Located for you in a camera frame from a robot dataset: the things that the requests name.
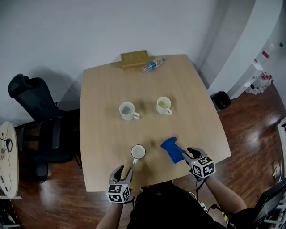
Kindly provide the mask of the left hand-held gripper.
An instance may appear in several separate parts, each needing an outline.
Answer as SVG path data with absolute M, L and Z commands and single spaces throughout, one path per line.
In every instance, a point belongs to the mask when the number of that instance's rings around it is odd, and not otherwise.
M 121 174 L 124 165 L 116 168 L 109 177 L 109 188 L 106 193 L 109 202 L 124 204 L 130 200 L 130 183 L 133 177 L 133 168 L 131 167 L 126 177 L 121 180 Z

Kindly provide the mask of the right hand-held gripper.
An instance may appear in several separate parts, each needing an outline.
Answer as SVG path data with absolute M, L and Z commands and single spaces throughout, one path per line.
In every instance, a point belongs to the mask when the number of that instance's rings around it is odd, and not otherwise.
M 182 156 L 188 165 L 191 164 L 192 172 L 194 175 L 200 178 L 207 178 L 208 176 L 216 172 L 215 162 L 208 156 L 205 156 L 205 152 L 199 148 L 188 147 L 187 150 L 193 155 L 189 156 L 186 152 L 182 153 Z

